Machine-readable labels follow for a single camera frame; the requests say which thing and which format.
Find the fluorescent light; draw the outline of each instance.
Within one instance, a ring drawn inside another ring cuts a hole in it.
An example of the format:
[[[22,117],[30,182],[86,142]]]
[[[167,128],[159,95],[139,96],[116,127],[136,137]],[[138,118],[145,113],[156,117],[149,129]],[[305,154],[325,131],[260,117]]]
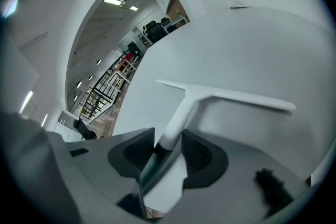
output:
[[[8,5],[8,7],[6,9],[5,18],[7,16],[9,16],[10,14],[12,14],[16,10],[16,5],[17,5],[17,0],[11,0],[9,2],[9,5]]]
[[[118,6],[121,4],[121,2],[118,1],[118,0],[104,0],[104,2],[115,4],[115,5],[118,5]]]
[[[48,114],[46,114],[46,116],[44,117],[44,120],[43,120],[43,122],[41,124],[41,127],[43,127],[44,123],[46,122],[47,116],[48,116]]]
[[[22,106],[21,106],[21,108],[20,108],[20,112],[19,112],[20,114],[22,113],[23,109],[25,109],[25,106],[27,105],[27,103],[28,103],[30,97],[32,97],[32,95],[33,95],[33,92],[32,92],[32,91],[30,91],[30,92],[27,94],[27,96],[26,96],[25,100],[23,101],[23,104],[22,104]]]

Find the white stand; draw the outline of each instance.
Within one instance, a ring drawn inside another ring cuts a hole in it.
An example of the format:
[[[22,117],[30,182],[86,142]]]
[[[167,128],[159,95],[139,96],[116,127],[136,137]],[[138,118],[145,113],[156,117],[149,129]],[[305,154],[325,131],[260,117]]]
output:
[[[131,84],[131,82],[130,82],[130,81],[123,75],[123,73],[121,73],[120,71],[117,71],[116,74],[117,74],[120,78],[124,79],[124,80],[127,81],[129,84]]]
[[[134,69],[137,70],[128,60],[126,60],[126,62]]]
[[[156,81],[165,85],[185,90],[185,98],[178,106],[177,110],[175,111],[173,117],[169,121],[166,129],[164,130],[159,140],[159,144],[163,146],[166,150],[170,151],[174,149],[178,139],[180,138],[180,135],[185,128],[185,124],[187,123],[190,114],[193,111],[194,105],[198,101],[209,97],[219,97],[290,112],[296,110],[296,107],[293,103],[263,97],[260,95],[230,91],[176,81],[168,81],[168,80],[156,80]]]

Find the wooden floor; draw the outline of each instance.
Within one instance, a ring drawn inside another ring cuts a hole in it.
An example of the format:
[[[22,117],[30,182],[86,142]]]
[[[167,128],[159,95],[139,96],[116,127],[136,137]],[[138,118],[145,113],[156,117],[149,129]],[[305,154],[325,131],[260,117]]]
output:
[[[135,72],[136,71],[133,71],[128,76],[128,79],[131,82]],[[112,136],[114,126],[116,124],[120,108],[122,106],[122,102],[128,90],[128,86],[129,84],[125,81],[121,87],[121,92],[118,94],[113,107],[109,108],[107,111],[105,111],[103,114],[98,116],[90,123],[90,130],[96,133],[97,138],[100,138],[101,136]]]

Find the black office chair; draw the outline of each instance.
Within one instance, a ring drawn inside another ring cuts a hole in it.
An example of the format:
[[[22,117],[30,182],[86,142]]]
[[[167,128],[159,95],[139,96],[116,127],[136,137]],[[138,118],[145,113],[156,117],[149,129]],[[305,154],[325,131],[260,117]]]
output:
[[[83,138],[85,140],[90,140],[90,139],[96,139],[97,138],[95,132],[87,129],[85,124],[83,123],[83,121],[81,119],[74,120],[73,122],[74,122],[73,123],[74,128],[76,128],[76,130],[82,135],[82,140],[83,140]]]
[[[133,53],[134,56],[140,55],[141,50],[138,48],[138,46],[134,42],[129,43],[127,47],[128,47],[128,51]]]
[[[147,30],[147,32],[155,42],[158,42],[167,35],[165,30],[163,30],[162,25],[159,23],[155,24],[152,28]]]
[[[161,19],[161,25],[162,25],[162,26],[166,26],[166,25],[169,24],[169,23],[170,23],[169,18],[164,17],[164,18]],[[177,29],[177,28],[176,28],[175,25],[171,25],[170,27],[167,27],[167,31],[168,31],[168,33],[171,33],[171,32],[173,32],[173,31],[175,31],[176,29]]]
[[[154,25],[156,24],[156,21],[151,21],[149,24],[146,25],[146,29],[149,30],[151,29]]]
[[[161,19],[161,25],[162,26],[166,26],[169,23],[170,23],[169,18],[164,17],[164,18]]]

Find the black object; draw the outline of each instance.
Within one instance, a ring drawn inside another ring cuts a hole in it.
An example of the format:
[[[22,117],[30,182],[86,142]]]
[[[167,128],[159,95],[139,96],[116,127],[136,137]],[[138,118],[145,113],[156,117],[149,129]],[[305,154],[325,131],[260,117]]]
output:
[[[86,148],[78,148],[77,150],[70,151],[71,157],[76,157],[78,155],[82,155],[84,153],[88,153],[89,151]]]
[[[141,50],[138,48],[138,46],[134,43],[131,42],[127,45],[128,51],[133,53],[133,55],[138,56],[141,53]]]
[[[170,23],[169,18],[164,17],[164,18],[161,19],[161,25],[162,26],[166,26],[169,23]]]
[[[171,151],[169,150],[166,150],[163,146],[161,146],[160,143],[157,143],[156,146],[155,146],[155,149],[154,149],[154,153],[157,155],[157,156],[160,156],[160,157],[164,157],[166,156],[167,154],[169,154]]]
[[[156,21],[151,21],[149,24],[146,25],[146,29],[149,30],[151,29],[154,25],[156,24]]]
[[[146,209],[143,202],[142,190],[139,182],[136,183],[133,193],[124,196],[117,205],[134,216],[147,219]]]
[[[169,20],[169,18],[162,18],[161,19],[161,25],[162,26],[166,26],[167,24],[169,24],[170,23],[170,20]],[[176,26],[175,25],[171,25],[171,26],[169,26],[169,27],[167,27],[167,31],[168,31],[168,33],[171,33],[171,32],[173,32],[173,31],[175,31],[177,28],[176,28]]]
[[[182,154],[188,174],[183,188],[208,187],[228,168],[229,159],[221,147],[188,130],[182,132]]]
[[[90,139],[96,139],[97,138],[95,132],[87,129],[85,124],[83,123],[83,121],[81,119],[74,120],[73,122],[74,122],[73,123],[74,128],[76,128],[76,130],[83,136],[83,138],[85,140],[90,140]]]
[[[153,153],[154,133],[154,128],[147,129],[109,151],[109,163],[119,175],[138,178]]]
[[[264,192],[265,202],[270,206],[266,217],[272,216],[293,201],[284,189],[284,183],[272,174],[272,170],[263,168],[256,171],[255,180]]]
[[[147,33],[155,42],[158,42],[167,35],[167,33],[163,30],[162,25],[159,23],[155,24],[150,29],[147,28]]]

